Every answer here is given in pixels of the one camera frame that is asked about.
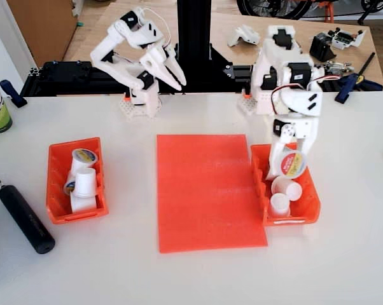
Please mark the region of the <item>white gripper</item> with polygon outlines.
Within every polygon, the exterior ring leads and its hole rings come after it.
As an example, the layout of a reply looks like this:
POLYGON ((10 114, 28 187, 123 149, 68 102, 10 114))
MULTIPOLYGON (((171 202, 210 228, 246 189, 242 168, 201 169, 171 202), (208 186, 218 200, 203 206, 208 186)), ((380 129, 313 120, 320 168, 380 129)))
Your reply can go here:
POLYGON ((317 117, 276 116, 272 126, 272 145, 266 180, 274 180, 278 176, 294 179, 297 178, 297 173, 303 173, 307 167, 307 155, 316 141, 317 132, 317 117), (297 139, 296 150, 286 147, 293 137, 297 139))
POLYGON ((150 74, 173 89, 181 91, 181 85, 186 86, 185 74, 175 58, 175 49, 172 45, 150 46, 139 61, 150 74))

